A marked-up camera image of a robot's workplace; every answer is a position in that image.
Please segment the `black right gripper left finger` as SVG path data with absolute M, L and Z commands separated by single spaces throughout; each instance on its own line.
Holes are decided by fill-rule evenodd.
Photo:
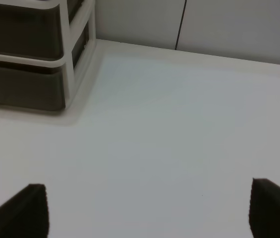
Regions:
M 49 208 L 44 184 L 29 184 L 0 206 L 0 238 L 47 238 Z

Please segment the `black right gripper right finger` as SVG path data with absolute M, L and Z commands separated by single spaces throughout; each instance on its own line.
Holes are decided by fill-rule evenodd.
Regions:
M 280 186 L 266 178 L 252 181 L 249 225 L 255 238 L 280 238 Z

